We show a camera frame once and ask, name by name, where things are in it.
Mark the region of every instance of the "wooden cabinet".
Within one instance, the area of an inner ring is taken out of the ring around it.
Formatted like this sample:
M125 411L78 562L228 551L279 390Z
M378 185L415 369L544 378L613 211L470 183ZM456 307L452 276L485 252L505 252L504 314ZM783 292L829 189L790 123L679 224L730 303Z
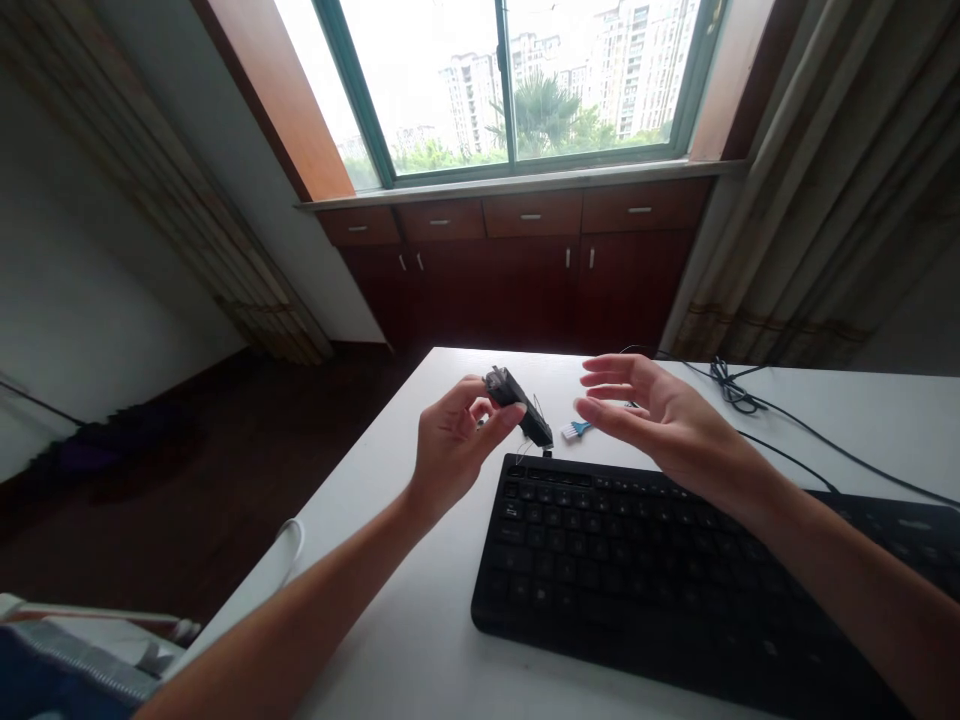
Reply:
M397 350L592 355L659 344L711 182L334 210L321 222Z
M692 244L691 230L584 235L575 320L581 352L657 345Z

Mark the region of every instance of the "hand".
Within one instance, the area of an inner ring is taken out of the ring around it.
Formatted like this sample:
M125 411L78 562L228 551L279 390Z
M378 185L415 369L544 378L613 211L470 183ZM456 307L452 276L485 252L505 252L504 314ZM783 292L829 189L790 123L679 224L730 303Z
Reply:
M601 355L583 367L588 374L580 382L590 389L575 403L583 419L637 447L671 480L720 509L730 512L771 477L783 479L696 390L652 360Z
M467 375L420 413L417 465L407 488L411 509L437 522L473 487L480 466L527 412L523 403L497 409L483 380ZM484 414L490 419L477 429Z

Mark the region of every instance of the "window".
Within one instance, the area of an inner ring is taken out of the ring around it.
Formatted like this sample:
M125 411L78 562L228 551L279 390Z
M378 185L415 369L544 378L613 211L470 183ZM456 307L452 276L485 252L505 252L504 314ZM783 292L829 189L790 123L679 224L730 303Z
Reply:
M358 190L371 175L409 187L681 157L716 42L707 28L725 7L315 0L316 48L294 38L311 0L274 2L304 67L304 53L325 58L323 81L307 74ZM623 112L634 105L647 112Z

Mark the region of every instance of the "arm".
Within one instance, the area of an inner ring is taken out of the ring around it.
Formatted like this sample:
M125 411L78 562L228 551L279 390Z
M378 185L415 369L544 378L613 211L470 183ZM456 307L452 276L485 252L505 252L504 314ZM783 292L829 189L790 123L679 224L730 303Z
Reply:
M400 496L214 643L137 718L292 715L360 614L525 412L522 404L496 410L483 380L464 378L420 416L417 464ZM484 413L491 419L477 430Z
M753 533L917 717L960 716L960 605L787 480L653 361L604 355L584 368L590 390L576 403L584 420Z

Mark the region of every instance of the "windowsill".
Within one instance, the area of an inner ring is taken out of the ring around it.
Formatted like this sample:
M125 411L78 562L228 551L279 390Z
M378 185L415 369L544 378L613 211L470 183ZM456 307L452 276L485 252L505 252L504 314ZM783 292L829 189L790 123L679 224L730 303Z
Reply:
M705 175L745 175L748 168L749 163L746 160L694 162L687 158L681 158L679 160L645 162L635 165L471 180L447 185L428 185L396 190L370 190L352 197L305 202L294 207L304 212L315 212L318 210L338 210L423 200L451 200L462 197L485 197L545 190L626 185L635 182L676 180Z

